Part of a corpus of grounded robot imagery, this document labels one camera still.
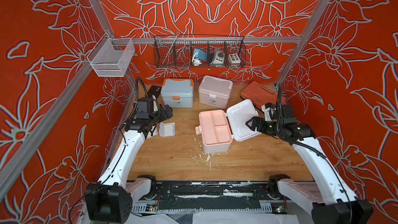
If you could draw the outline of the gauze packet clear wrapper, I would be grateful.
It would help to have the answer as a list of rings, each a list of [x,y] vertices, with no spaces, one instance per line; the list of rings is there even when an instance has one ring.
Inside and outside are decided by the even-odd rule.
[[[161,137],[175,136],[175,123],[163,123],[159,125],[159,135]]]

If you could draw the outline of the white pink first aid kit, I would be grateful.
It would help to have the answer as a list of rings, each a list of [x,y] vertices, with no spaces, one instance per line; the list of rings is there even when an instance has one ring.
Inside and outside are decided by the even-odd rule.
[[[258,116],[249,99],[229,107],[226,111],[200,112],[200,125],[195,128],[195,132],[202,137],[203,152],[226,152],[233,141],[242,142],[260,135],[260,132],[253,131],[246,125],[246,122]]]

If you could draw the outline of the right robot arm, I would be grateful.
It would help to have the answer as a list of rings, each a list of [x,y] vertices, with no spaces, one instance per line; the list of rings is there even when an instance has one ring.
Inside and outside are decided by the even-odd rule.
[[[300,155],[319,195],[296,183],[286,174],[270,176],[267,195],[274,200],[288,198],[307,212],[315,224],[366,224],[373,214],[369,201],[360,200],[331,165],[320,143],[306,123],[297,122],[291,105],[266,104],[264,117],[252,117],[246,126],[289,143]]]

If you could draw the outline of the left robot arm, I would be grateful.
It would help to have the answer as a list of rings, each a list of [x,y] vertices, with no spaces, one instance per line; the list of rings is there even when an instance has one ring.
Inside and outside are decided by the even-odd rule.
[[[140,175],[132,183],[127,178],[144,141],[157,134],[157,124],[172,117],[172,108],[159,105],[154,96],[136,101],[132,116],[122,129],[122,142],[112,161],[98,181],[86,187],[84,198],[91,221],[124,224],[135,202],[143,197],[153,199],[157,195],[155,176]]]

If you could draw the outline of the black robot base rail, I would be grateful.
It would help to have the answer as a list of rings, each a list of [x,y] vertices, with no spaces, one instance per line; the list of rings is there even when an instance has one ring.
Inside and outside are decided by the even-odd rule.
[[[266,181],[233,180],[160,180],[157,192],[161,200],[172,198],[248,197],[272,200]]]

